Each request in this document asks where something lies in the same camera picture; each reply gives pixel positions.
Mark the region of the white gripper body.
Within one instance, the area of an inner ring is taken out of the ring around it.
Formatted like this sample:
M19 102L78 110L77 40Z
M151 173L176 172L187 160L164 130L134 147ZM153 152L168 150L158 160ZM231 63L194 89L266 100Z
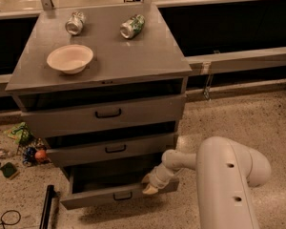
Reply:
M156 189L163 189L174 177L174 171L167 168L164 164L155 166L149 174L149 184Z

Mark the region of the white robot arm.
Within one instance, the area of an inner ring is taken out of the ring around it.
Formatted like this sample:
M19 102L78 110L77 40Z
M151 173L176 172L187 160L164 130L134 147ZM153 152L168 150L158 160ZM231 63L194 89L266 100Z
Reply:
M250 189L271 177L265 155L226 137L209 137L195 154L164 152L142 178L143 193L158 193L184 169L196 172L201 229L259 229Z

